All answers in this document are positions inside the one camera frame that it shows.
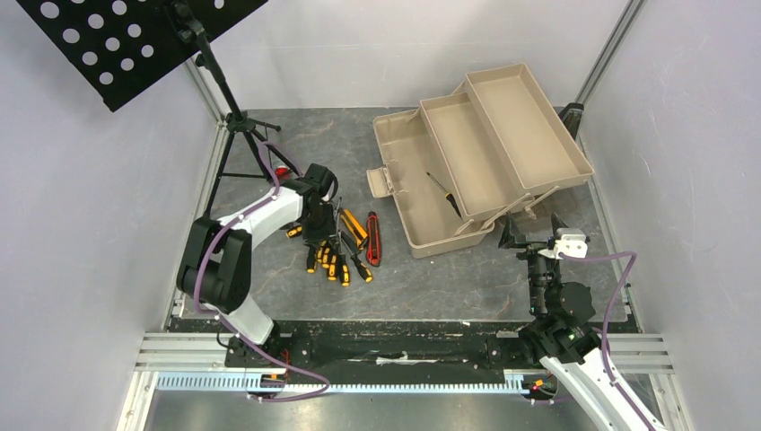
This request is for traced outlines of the screwdriver black handle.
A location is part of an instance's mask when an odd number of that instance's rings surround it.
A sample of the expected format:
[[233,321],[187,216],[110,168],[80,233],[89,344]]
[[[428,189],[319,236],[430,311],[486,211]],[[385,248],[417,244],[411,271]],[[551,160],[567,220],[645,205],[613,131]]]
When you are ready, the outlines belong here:
[[454,198],[453,194],[451,192],[449,192],[430,172],[427,172],[426,176],[442,192],[442,194],[444,195],[444,198],[449,202],[449,204],[453,208],[455,214],[459,218],[462,218],[462,214],[461,214],[461,212],[459,210],[459,206],[458,206],[457,201]]

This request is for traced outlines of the beige plastic tool box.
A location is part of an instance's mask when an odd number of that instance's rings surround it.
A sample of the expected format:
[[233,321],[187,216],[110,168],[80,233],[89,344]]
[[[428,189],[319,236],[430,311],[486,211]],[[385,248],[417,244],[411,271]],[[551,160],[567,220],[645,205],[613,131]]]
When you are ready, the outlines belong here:
[[[371,193],[394,200],[413,257],[479,244],[496,221],[531,213],[593,168],[523,63],[469,72],[451,93],[374,119]],[[457,201],[459,218],[430,172]]]

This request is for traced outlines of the screwdriver yellow black sideways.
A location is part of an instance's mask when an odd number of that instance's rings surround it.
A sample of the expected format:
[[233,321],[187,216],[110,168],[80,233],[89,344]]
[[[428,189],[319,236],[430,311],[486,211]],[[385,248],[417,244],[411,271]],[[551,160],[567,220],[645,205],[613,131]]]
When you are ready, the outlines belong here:
[[296,225],[295,227],[289,229],[286,232],[286,236],[288,238],[296,238],[303,234],[303,226],[302,225]]

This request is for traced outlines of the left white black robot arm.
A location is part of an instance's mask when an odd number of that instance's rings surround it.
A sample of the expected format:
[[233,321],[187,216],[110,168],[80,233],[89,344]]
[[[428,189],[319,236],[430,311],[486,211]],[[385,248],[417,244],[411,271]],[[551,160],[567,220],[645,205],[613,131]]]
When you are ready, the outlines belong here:
[[277,183],[263,198],[219,219],[199,217],[191,225],[176,287],[201,312],[217,313],[249,343],[248,356],[260,366],[275,364],[282,344],[271,336],[273,319],[256,303],[251,288],[254,250],[282,227],[296,223],[310,251],[334,245],[337,217],[332,199],[338,180],[329,168],[313,163],[296,179]]

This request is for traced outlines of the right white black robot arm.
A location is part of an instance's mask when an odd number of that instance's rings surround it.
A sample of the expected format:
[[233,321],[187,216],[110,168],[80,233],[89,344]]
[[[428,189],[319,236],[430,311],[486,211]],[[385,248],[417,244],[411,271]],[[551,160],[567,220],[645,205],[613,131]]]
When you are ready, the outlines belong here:
[[561,264],[601,263],[627,258],[631,270],[633,251],[591,257],[589,237],[551,217],[553,234],[531,240],[520,231],[512,215],[506,216],[499,241],[526,262],[529,281],[529,312],[534,320],[518,332],[520,359],[530,366],[543,366],[553,374],[600,430],[663,430],[665,425],[631,389],[614,365],[610,354],[609,319],[599,330],[590,325],[596,311],[592,293],[580,282],[564,282]]

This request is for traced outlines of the red cylindrical object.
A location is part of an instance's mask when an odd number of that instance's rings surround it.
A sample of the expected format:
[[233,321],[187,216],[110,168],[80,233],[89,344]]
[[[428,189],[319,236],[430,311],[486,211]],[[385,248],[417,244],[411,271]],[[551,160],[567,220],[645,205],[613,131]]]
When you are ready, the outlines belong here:
[[276,169],[276,177],[281,180],[283,178],[288,178],[290,176],[291,170],[287,167],[278,167]]

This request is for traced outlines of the red black utility knife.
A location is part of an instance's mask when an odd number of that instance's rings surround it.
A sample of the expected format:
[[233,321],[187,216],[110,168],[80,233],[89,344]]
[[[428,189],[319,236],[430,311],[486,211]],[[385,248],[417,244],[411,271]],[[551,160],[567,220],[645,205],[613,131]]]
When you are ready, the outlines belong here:
[[368,243],[365,252],[367,262],[377,268],[382,261],[382,243],[380,223],[377,214],[370,211],[366,218],[366,229],[368,233]]

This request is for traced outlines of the black metronome clear cover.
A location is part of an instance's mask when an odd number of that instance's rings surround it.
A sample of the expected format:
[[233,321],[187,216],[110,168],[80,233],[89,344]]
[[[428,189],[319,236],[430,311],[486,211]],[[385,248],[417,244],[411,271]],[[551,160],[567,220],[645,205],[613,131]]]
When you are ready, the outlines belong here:
[[576,140],[578,136],[584,112],[585,105],[583,103],[571,102],[557,113],[558,118],[560,118],[573,140]]

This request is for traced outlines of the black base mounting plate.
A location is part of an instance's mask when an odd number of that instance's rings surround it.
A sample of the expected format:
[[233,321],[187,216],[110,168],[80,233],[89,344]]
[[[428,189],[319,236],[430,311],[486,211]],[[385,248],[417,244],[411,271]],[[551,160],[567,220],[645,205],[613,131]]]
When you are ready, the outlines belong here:
[[498,383],[544,356],[580,362],[579,335],[548,323],[277,321],[262,347],[340,384]]

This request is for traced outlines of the black perforated music stand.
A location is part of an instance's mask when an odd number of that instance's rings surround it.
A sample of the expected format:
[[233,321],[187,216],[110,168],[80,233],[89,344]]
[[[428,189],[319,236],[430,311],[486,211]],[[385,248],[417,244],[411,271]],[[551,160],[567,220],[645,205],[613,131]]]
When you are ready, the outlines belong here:
[[20,7],[115,112],[169,72],[192,61],[212,76],[229,107],[222,159],[204,213],[210,215],[237,135],[248,143],[258,178],[274,182],[270,158],[291,174],[297,165],[267,142],[275,124],[254,119],[239,107],[211,43],[263,6],[261,1],[21,1]]

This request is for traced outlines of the aluminium frame rail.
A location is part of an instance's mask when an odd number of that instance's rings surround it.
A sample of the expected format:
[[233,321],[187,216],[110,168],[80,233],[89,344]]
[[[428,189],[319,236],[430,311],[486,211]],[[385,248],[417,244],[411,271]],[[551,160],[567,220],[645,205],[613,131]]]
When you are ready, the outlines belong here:
[[[204,170],[202,191],[196,213],[203,199],[210,196],[212,169],[221,161],[224,131],[221,118],[223,109],[201,72],[190,64],[183,65],[216,126],[211,159]],[[248,391],[261,389],[262,377],[267,371],[283,372],[272,368],[227,368],[225,350],[218,346],[214,333],[146,333],[131,374],[127,395],[118,418],[116,430],[145,430],[151,407],[159,391],[189,391],[209,393],[235,393],[246,397]]]

